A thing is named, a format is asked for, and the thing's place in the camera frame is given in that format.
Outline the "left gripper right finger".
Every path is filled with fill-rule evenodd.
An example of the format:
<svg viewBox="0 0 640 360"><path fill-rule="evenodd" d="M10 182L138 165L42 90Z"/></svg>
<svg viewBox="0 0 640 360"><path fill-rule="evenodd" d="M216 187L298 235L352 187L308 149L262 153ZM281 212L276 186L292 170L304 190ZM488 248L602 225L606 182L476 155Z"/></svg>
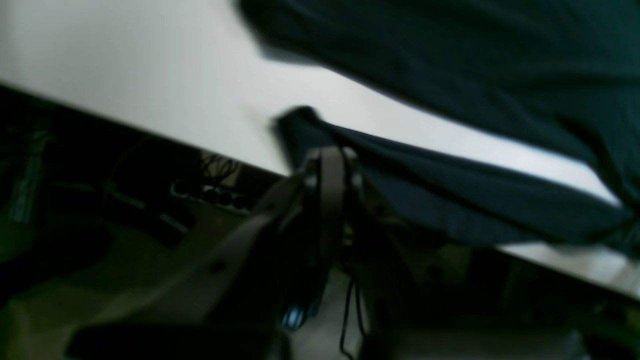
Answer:
<svg viewBox="0 0 640 360"><path fill-rule="evenodd" d="M588 360L580 334L566 328L517 325L461 282L421 280L403 240L409 230L366 185L352 149L342 158L350 255L368 332L361 360Z"/></svg>

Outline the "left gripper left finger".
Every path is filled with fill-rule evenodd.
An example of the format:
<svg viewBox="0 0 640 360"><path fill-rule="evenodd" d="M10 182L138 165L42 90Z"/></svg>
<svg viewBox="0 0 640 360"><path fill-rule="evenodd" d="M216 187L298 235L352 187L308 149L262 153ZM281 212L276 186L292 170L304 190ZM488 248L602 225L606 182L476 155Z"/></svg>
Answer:
<svg viewBox="0 0 640 360"><path fill-rule="evenodd" d="M341 150L310 151L166 294L78 331L69 360L290 360L289 332L316 310L343 237Z"/></svg>

